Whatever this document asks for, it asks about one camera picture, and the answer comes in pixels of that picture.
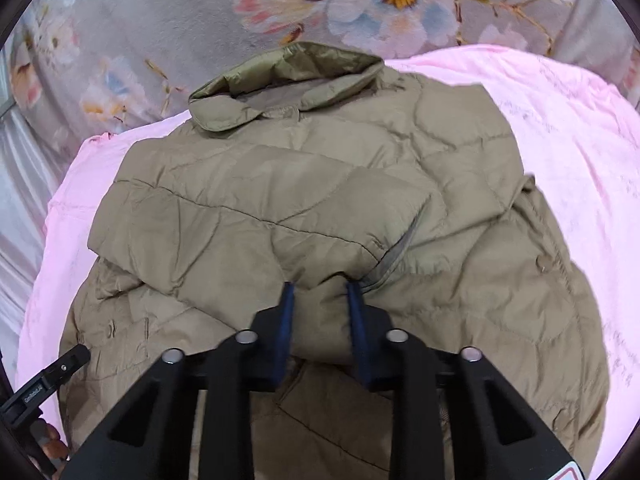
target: floral blanket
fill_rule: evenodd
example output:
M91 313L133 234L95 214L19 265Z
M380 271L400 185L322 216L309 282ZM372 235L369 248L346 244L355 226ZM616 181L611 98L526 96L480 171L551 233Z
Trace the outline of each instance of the floral blanket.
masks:
M174 115L206 80L300 38L386 59L500 44L640 99L640 50L611 0L34 0L6 62L23 113L70 161L83 139Z

